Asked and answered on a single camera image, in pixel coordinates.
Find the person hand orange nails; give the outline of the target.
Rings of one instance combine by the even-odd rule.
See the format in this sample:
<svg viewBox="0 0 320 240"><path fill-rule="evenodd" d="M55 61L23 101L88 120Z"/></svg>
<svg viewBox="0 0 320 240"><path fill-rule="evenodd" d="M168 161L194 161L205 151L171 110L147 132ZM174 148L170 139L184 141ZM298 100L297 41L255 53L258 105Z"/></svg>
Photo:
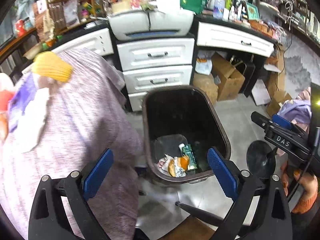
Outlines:
<svg viewBox="0 0 320 240"><path fill-rule="evenodd" d="M288 195L289 189L289 176L287 174L288 162L285 161L281 165L281 181L284 188L285 195ZM303 194L299 198L299 201L292 209L294 214L304 214L311 210L312 206L316 202L318 196L318 180L317 177L305 172L300 178L302 171L300 169L295 169L293 172L293 178L295 181L299 180L299 185L303 188Z"/></svg>

